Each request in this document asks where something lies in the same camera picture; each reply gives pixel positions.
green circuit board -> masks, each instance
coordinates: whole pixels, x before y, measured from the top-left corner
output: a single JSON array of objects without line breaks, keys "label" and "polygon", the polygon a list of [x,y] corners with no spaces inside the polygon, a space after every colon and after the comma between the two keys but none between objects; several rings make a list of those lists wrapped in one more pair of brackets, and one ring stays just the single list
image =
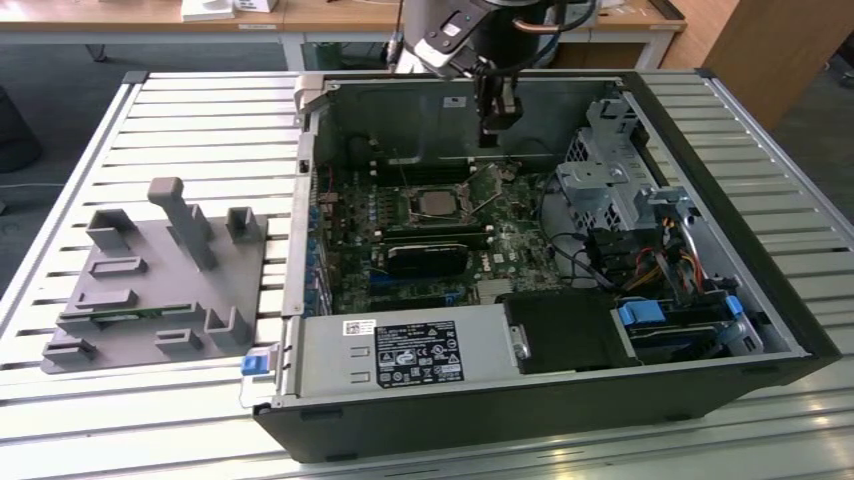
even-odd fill
[{"label": "green circuit board", "polygon": [[[535,215],[541,175],[517,175],[506,162],[475,163],[473,171],[462,184],[413,187],[378,186],[370,174],[355,172],[339,192],[322,197],[335,313],[479,305],[490,298],[482,298],[478,286],[490,280],[505,280],[498,285],[515,292],[561,287]],[[459,275],[390,278],[383,269],[389,246],[375,232],[437,225],[483,226],[489,246],[469,251]]]}]

power supply label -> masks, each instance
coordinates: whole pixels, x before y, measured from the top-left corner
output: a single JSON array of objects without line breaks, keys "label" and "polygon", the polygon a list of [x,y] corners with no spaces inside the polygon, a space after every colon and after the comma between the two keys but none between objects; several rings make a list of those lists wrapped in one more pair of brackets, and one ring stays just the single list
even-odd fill
[{"label": "power supply label", "polygon": [[453,321],[374,329],[377,383],[383,388],[459,382],[463,357]]}]

wooden desk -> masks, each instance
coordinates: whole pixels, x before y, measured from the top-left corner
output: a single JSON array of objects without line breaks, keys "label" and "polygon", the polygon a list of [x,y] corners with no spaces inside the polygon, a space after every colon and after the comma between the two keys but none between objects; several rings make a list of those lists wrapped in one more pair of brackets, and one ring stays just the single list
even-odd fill
[{"label": "wooden desk", "polygon": [[[279,0],[272,13],[183,23],[180,0],[0,0],[0,44],[279,43],[288,68],[304,70],[303,46],[315,42],[385,42],[397,4],[359,0]],[[647,0],[603,12],[593,29],[563,43],[643,45],[638,68],[661,63],[685,21],[665,19]]]},{"label": "wooden desk", "polygon": [[271,13],[182,22],[180,0],[0,0],[0,31],[240,32],[282,30],[286,1]]},{"label": "wooden desk", "polygon": [[83,44],[96,58],[104,44],[282,43],[286,1],[184,23],[180,0],[0,0],[0,44]]},{"label": "wooden desk", "polygon": [[[599,16],[595,31],[625,32],[685,29],[683,20],[667,20],[647,0],[629,0],[621,11]],[[381,4],[360,0],[288,0],[284,30],[292,32],[393,32],[398,3]]]},{"label": "wooden desk", "polygon": [[[319,42],[385,42],[395,29],[398,4],[360,0],[287,0],[284,11],[288,65],[302,59],[303,45]],[[683,20],[667,20],[647,0],[629,0],[627,7],[605,11],[593,29],[578,29],[562,43],[642,44],[637,68],[657,68]]]}]

aluminum table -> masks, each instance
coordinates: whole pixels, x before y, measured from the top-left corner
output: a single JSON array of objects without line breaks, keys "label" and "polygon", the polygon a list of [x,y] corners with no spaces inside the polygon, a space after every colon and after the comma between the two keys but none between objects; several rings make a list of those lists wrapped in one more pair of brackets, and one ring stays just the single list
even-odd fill
[{"label": "aluminum table", "polygon": [[[99,208],[160,218],[146,202],[154,176],[180,176],[208,216],[248,205],[271,217],[256,344],[279,340],[296,75],[152,74],[122,85],[0,302],[0,476],[845,476],[854,467],[852,226],[715,79],[645,78],[846,355],[840,362],[699,420],[320,465],[291,460],[251,419],[239,358],[46,375],[42,349],[91,245],[83,226]],[[653,154],[678,183],[667,154]]]}]

circuit board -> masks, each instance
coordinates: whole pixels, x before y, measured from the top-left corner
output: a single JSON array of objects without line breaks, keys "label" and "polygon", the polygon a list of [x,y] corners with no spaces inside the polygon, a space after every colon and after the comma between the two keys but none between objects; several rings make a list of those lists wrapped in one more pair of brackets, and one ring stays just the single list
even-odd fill
[{"label": "circuit board", "polygon": [[[334,313],[479,305],[561,287],[537,220],[541,175],[518,175],[511,160],[470,160],[466,173],[459,183],[414,185],[417,175],[407,183],[401,172],[403,185],[383,186],[377,171],[355,171],[320,195]],[[439,263],[465,252],[465,267],[450,275],[390,273],[395,250],[431,245],[453,250]]]}]

